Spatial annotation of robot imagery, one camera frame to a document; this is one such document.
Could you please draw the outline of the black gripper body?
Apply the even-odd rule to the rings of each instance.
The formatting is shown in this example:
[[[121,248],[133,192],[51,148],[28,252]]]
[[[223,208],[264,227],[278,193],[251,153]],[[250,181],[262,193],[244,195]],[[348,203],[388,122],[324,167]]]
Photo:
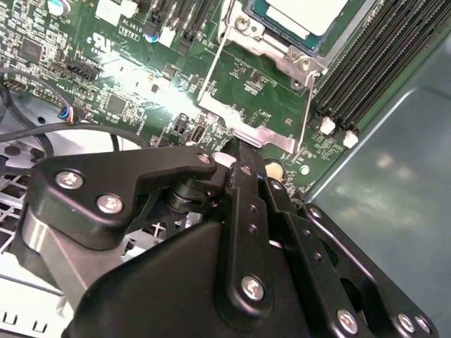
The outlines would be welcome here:
[[[328,337],[301,305],[282,249],[269,247],[275,306],[255,330],[214,305],[221,227],[196,225],[111,270],[83,296],[63,337]]]

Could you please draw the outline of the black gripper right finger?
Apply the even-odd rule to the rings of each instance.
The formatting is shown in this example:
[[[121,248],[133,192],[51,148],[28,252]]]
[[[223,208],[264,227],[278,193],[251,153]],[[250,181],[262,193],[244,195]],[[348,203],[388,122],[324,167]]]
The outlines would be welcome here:
[[[321,208],[297,210],[271,178],[262,189],[313,337],[438,337],[425,312]]]

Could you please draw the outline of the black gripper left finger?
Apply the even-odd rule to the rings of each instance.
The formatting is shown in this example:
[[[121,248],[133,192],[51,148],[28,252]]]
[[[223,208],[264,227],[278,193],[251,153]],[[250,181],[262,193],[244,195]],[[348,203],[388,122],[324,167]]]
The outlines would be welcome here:
[[[103,275],[196,225],[221,227],[218,313],[271,313],[268,213],[260,152],[238,139],[211,154],[169,146],[50,158],[32,171],[19,263],[76,311]]]

